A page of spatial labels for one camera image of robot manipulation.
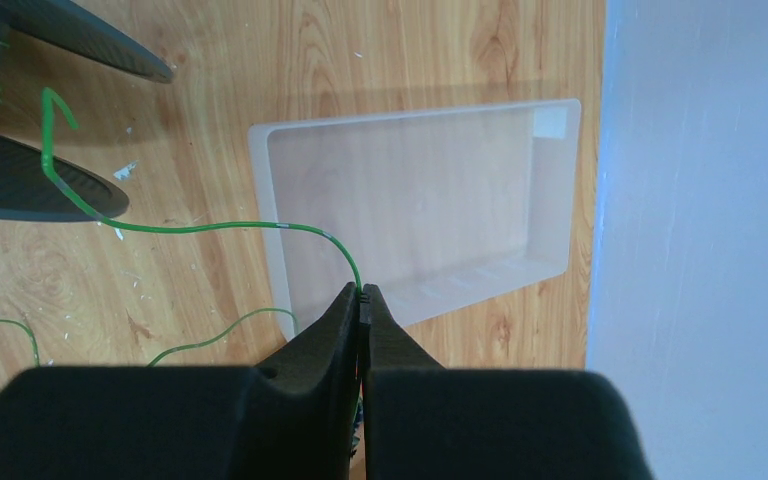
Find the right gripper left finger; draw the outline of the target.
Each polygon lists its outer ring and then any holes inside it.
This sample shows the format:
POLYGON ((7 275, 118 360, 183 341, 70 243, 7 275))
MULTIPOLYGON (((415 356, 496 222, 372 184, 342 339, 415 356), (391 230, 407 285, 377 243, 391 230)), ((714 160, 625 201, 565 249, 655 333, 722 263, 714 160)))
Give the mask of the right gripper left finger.
POLYGON ((254 366, 52 366, 0 392, 0 479, 345 479, 360 299, 254 366))

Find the dark grey perforated spool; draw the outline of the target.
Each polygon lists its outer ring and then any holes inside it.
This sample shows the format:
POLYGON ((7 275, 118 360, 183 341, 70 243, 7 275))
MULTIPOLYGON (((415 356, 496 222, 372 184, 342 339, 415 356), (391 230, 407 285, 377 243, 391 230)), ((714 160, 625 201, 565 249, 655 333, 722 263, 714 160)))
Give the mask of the dark grey perforated spool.
MULTIPOLYGON (((151 82, 174 79, 160 57, 72 1, 0 1, 0 63, 15 32, 151 82)), ((72 115, 52 89, 42 97, 39 145, 29 142, 30 121, 0 120, 0 220, 106 221, 125 213, 129 198, 118 186, 54 155, 54 115, 72 115)))

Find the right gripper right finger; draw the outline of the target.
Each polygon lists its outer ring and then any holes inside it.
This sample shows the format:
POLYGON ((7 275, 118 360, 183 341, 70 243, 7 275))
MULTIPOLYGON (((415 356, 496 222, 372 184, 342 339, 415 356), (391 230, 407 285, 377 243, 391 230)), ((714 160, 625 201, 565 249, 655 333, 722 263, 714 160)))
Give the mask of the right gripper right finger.
POLYGON ((371 479, 649 479, 630 411, 575 369, 446 368, 363 289, 366 473, 371 479))

